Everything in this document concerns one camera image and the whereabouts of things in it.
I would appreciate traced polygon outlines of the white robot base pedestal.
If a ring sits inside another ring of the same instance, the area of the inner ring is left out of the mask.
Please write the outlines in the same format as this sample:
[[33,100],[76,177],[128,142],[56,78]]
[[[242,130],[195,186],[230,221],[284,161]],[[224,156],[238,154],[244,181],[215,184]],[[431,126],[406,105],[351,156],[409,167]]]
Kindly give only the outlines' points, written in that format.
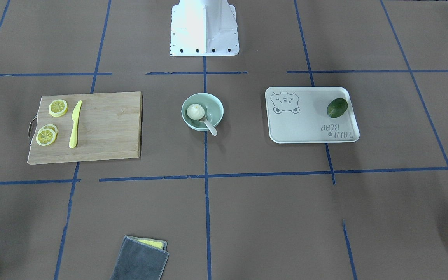
[[227,0],[180,0],[171,10],[170,56],[236,56],[235,6]]

